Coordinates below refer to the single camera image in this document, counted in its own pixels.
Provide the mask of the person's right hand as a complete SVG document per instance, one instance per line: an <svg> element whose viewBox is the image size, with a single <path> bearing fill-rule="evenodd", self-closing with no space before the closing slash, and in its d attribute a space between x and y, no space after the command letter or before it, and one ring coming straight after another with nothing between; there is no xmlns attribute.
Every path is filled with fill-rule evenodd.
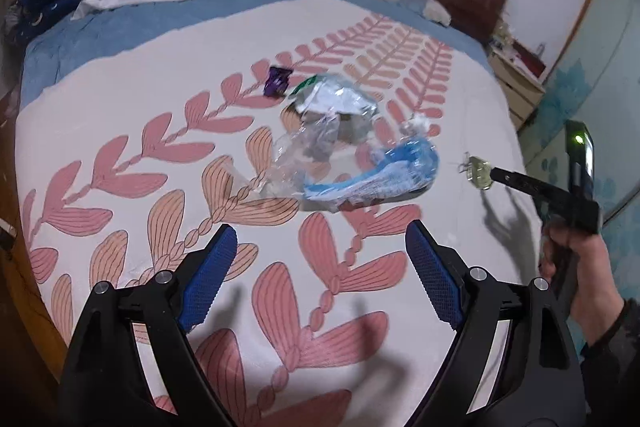
<svg viewBox="0 0 640 427"><path fill-rule="evenodd" d="M548 282L555 274L554 258L561 249L568 248L578 256L577 291L570 316L592 346L614 325L625 304L615 285L608 247L601 235L570 229L560 220L544 226L541 246L539 272Z"/></svg>

